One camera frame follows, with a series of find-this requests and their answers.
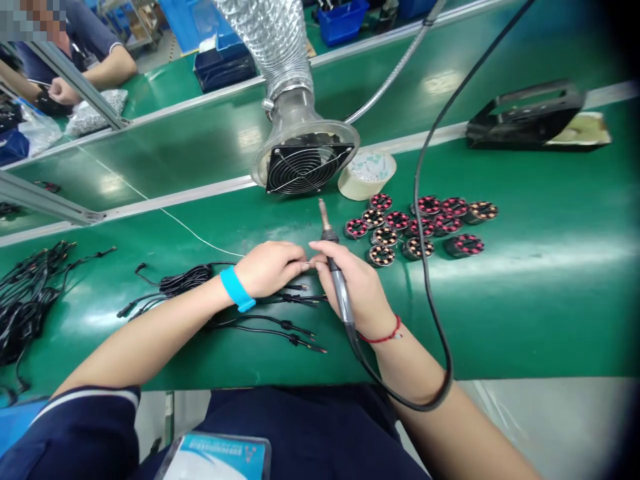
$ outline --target white wire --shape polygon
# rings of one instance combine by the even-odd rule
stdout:
[[[138,190],[137,188],[135,188],[132,184],[130,184],[128,181],[126,181],[122,175],[118,175],[116,172],[114,172],[113,170],[111,170],[108,166],[106,166],[104,163],[102,163],[100,160],[98,160],[96,157],[94,157],[92,154],[90,154],[89,152],[87,152],[86,150],[84,150],[84,148],[82,148],[82,146],[79,146],[80,150],[82,150],[84,153],[86,153],[88,156],[90,156],[91,158],[93,158],[98,164],[100,164],[104,169],[106,169],[108,172],[110,172],[112,175],[115,175],[118,179],[120,179],[126,186],[128,186],[131,190],[133,190],[134,192],[136,192],[138,195],[140,195],[142,198],[144,198],[145,200],[149,200],[149,198],[142,192],[140,192],[140,190]],[[176,222],[178,222],[178,224],[182,225],[190,234],[192,234],[194,237],[196,237],[198,240],[200,240],[202,243],[210,246],[212,249],[221,251],[223,253],[227,253],[229,255],[234,255],[236,257],[244,257],[244,255],[240,255],[239,253],[234,253],[234,252],[230,252],[230,251],[226,251],[226,250],[222,250],[222,248],[216,247],[215,245],[210,244],[208,241],[203,240],[200,236],[196,235],[196,233],[191,230],[188,226],[186,226],[184,223],[182,223],[180,220],[178,220],[176,217],[174,217],[172,214],[170,214],[168,211],[164,210],[164,208],[160,208],[160,210],[162,212],[164,212],[165,214],[167,214],[168,216],[170,216],[172,219],[176,220]]]

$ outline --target lanyard card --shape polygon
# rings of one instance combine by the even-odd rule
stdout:
[[[271,444],[192,431],[171,444],[154,480],[269,480]]]

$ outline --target blue wristband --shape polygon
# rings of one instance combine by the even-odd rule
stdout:
[[[242,286],[233,267],[222,270],[222,272],[220,272],[220,280],[222,280],[222,284],[225,286],[225,290],[231,297],[231,300],[238,305],[239,312],[246,312],[255,305],[255,300],[249,296]]]

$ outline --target sleeve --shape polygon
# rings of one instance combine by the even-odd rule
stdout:
[[[72,15],[69,11],[70,5],[73,6]],[[84,2],[68,0],[67,15],[82,42],[98,58],[98,61],[104,60],[116,45],[122,45],[114,32],[109,30],[108,26],[102,23]]]
[[[46,63],[40,60],[40,57],[32,52],[24,42],[16,42],[15,47],[18,51],[18,56],[20,56],[20,60],[22,60],[22,66],[27,80],[48,86],[51,84],[51,80],[58,76]]]
[[[123,479],[138,467],[138,387],[82,387],[50,401],[0,459],[2,480]]]

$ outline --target flexible aluminum duct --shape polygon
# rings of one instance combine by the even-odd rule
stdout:
[[[251,52],[267,98],[298,87],[313,92],[301,0],[213,0]]]

